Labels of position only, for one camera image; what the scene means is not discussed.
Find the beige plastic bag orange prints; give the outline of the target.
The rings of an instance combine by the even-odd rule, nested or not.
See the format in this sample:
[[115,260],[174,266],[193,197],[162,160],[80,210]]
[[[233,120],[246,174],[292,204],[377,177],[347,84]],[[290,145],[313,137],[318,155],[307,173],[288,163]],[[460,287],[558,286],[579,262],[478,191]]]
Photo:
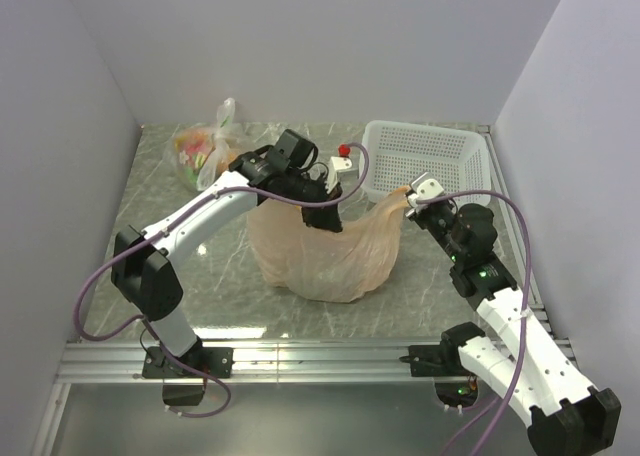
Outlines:
[[303,223],[298,207],[269,200],[247,216],[249,243],[266,283],[307,300],[350,303],[383,285],[399,253],[408,207],[400,187],[333,233]]

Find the white perforated plastic basket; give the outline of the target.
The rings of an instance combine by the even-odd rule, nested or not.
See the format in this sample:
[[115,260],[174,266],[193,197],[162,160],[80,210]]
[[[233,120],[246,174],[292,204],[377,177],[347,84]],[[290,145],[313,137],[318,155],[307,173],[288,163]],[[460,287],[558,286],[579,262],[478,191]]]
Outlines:
[[361,190],[372,203],[431,173],[448,193],[490,190],[489,151],[478,133],[374,120],[362,136],[369,168]]

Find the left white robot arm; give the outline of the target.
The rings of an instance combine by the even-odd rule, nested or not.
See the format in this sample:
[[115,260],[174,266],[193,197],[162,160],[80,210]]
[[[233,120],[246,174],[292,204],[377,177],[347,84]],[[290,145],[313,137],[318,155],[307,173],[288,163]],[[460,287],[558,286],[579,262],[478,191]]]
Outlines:
[[116,235],[111,282],[164,345],[165,364],[177,377],[204,368],[202,341],[180,307],[177,268],[224,225],[271,198],[301,201],[306,225],[341,232],[334,201],[342,194],[339,174],[352,167],[349,153],[341,146],[314,176],[317,146],[285,130],[275,144],[239,155],[208,189],[164,220]]

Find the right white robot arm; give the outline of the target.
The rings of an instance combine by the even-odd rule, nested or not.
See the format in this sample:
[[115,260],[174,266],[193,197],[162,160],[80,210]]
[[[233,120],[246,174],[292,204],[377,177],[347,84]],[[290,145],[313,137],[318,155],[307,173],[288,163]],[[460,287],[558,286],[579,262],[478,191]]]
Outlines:
[[472,449],[478,454],[497,421],[512,409],[538,455],[595,455],[613,442],[621,403],[598,389],[562,352],[533,314],[530,285],[517,284],[494,252],[493,212],[482,205],[456,206],[435,182],[406,193],[407,217],[427,230],[453,265],[457,292],[500,338],[495,345],[473,323],[442,336],[440,362],[452,375],[469,373],[500,397],[493,420]]

